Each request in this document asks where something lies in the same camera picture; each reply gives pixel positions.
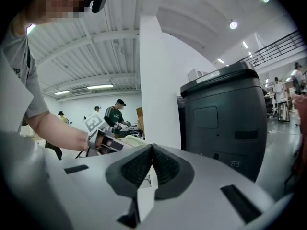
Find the green shirt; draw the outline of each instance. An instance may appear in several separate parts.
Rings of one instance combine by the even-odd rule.
[[[113,106],[111,106],[111,107],[106,109],[105,116],[108,117],[110,119],[110,121],[112,123],[115,123],[115,124],[119,124],[122,121],[124,121],[123,115],[121,114],[121,111],[120,110],[116,110]],[[118,135],[119,134],[119,129],[115,129],[114,134]]]

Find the person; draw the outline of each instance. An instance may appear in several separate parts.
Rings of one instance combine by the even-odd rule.
[[[126,125],[126,122],[123,119],[122,113],[120,110],[124,109],[124,106],[127,106],[122,99],[118,99],[115,103],[115,106],[111,106],[106,109],[105,117],[109,119],[109,121],[114,124],[114,138],[119,138],[119,131],[121,130],[121,126],[119,124]]]
[[[302,90],[305,89],[306,82],[304,80],[303,74],[301,72],[301,65],[296,62],[294,64],[295,72],[294,75],[292,76],[293,80],[293,86],[295,88],[295,94],[301,95]]]
[[[68,119],[66,118],[66,116],[64,115],[63,111],[59,111],[58,113],[60,120],[62,120],[63,122],[65,122],[66,124],[68,123]]]
[[[276,102],[279,103],[283,98],[283,85],[278,82],[278,77],[275,77],[273,92],[276,93]]]
[[[98,114],[100,109],[101,109],[101,107],[95,106],[95,113]]]
[[[48,110],[39,88],[36,63],[30,53],[26,29],[32,24],[49,23],[56,18],[68,17],[69,13],[82,12],[90,2],[91,0],[32,0],[13,18],[0,48],[1,60],[11,67],[34,96],[24,120],[47,142],[71,150],[87,150],[88,135],[70,127]]]

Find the white shirt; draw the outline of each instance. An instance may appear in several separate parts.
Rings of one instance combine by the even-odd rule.
[[[274,83],[274,86],[273,86],[273,91],[276,93],[276,94],[280,94],[283,90],[283,86],[281,83]]]
[[[298,81],[298,84],[301,85],[302,84],[302,80],[304,79],[302,72],[296,70],[295,73],[294,73],[294,76],[296,77],[296,79]]]

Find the gray t-shirt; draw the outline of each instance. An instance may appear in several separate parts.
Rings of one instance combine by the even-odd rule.
[[[12,28],[10,28],[2,41],[0,57],[5,58],[3,62],[7,62],[10,65],[21,82],[33,95],[33,100],[25,112],[25,116],[30,118],[48,111],[48,108],[39,87],[36,64],[32,54],[30,54],[30,67],[27,66],[27,41],[28,38],[26,34],[15,36],[12,32]]]

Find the black railing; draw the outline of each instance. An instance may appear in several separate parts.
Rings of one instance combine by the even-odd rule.
[[[270,45],[267,45],[264,48],[252,53],[252,57],[246,56],[238,62],[249,62],[254,67],[256,67],[264,62],[279,57],[303,45],[305,45],[303,37],[301,36],[299,31],[295,31],[275,41],[274,43],[271,43]]]

